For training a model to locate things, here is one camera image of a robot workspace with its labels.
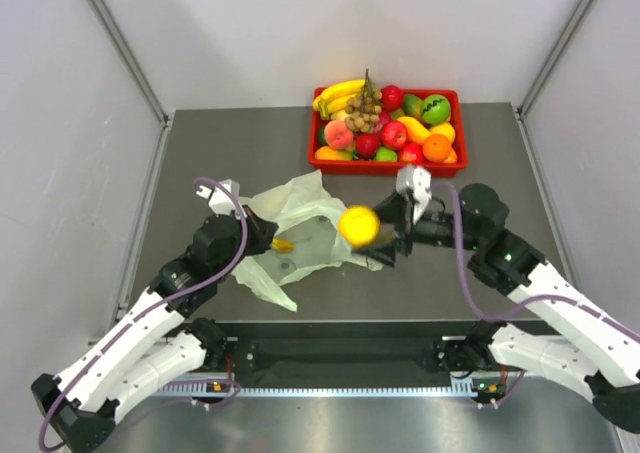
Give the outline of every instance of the red basket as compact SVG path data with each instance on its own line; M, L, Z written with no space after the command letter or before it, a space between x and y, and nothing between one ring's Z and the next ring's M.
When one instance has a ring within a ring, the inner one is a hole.
M318 96L324 88L315 91L314 98ZM453 142L453 149L456 151L458 161L456 163L431 163L424 161L420 166L424 166L432 176L451 178L456 176L460 170L467 167L469 158L467 156L467 144L464 139L464 126L462 125L462 114L460 112L460 100L458 94L452 90L403 90L405 93L416 95L425 99L429 95L443 95L451 103L451 125L456 130L456 139ZM400 168L406 163L384 162L384 161L341 161L341 160L316 160L315 152L320 148L318 142L318 128L328 123L320 117L320 113L313 112L311 117L311 139L309 141L308 159L315 169L320 169L329 175L371 175L371 176L395 176Z

